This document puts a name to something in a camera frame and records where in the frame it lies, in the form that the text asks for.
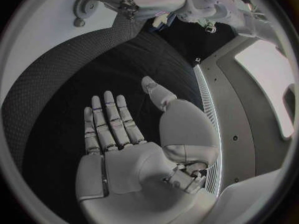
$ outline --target white robotic hand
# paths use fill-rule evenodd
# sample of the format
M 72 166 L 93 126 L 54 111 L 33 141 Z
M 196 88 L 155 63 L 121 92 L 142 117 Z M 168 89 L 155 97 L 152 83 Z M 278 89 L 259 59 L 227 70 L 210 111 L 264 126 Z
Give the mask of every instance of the white robotic hand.
M 199 108 L 176 99 L 149 77 L 142 87 L 165 111 L 162 148 L 145 141 L 123 96 L 115 104 L 106 91 L 106 112 L 98 96 L 84 110 L 87 155 L 78 167 L 76 196 L 91 223 L 169 223 L 202 195 L 205 176 L 200 170 L 217 158 L 215 130 Z

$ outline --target screw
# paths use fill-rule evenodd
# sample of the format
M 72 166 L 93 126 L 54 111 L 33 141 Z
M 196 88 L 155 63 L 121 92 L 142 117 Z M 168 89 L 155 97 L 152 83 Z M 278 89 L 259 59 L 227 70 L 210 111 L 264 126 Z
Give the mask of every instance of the screw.
M 75 26 L 75 27 L 82 27 L 82 26 L 84 26 L 84 25 L 85 25 L 85 21 L 84 21 L 83 19 L 77 17 L 77 18 L 74 20 L 74 26 Z

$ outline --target perforated surface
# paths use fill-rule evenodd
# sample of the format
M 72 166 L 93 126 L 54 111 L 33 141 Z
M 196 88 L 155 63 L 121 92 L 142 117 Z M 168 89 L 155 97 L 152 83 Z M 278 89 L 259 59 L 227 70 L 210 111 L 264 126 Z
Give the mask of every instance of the perforated surface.
M 135 37 L 143 24 L 117 16 L 112 28 L 90 32 L 56 46 L 21 74 L 2 106 L 6 139 L 20 170 L 34 122 L 58 88 L 100 54 Z

